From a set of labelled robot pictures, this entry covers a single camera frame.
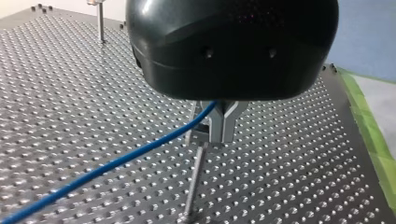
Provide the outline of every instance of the perforated metal plate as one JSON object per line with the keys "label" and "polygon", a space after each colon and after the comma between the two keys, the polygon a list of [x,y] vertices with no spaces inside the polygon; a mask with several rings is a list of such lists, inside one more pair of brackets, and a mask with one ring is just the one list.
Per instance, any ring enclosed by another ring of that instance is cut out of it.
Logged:
{"label": "perforated metal plate", "polygon": [[[188,120],[191,102],[145,83],[126,32],[101,46],[69,15],[0,33],[0,217]],[[297,98],[251,103],[207,157],[196,223],[396,223],[348,107],[329,68]],[[26,222],[175,223],[195,150],[178,138]]]}

